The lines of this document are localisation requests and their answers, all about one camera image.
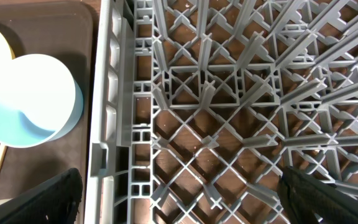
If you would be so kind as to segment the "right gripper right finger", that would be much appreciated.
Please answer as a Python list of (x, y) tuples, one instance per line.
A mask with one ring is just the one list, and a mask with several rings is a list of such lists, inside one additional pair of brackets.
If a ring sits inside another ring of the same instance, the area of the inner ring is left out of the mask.
[(290, 223), (358, 223), (358, 184), (325, 184), (302, 170), (286, 166), (278, 196)]

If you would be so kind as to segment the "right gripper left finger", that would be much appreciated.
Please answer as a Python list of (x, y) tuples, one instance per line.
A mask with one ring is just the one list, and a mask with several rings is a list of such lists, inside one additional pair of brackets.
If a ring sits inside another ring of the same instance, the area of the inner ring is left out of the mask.
[(70, 168), (0, 204), (0, 223), (74, 223), (82, 191), (79, 170)]

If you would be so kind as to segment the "light blue bowl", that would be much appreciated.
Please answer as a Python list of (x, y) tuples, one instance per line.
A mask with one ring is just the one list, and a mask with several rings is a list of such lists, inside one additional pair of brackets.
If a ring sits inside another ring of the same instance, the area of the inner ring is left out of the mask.
[(29, 54), (0, 63), (0, 142), (38, 146), (69, 133), (83, 113), (83, 94), (60, 60)]

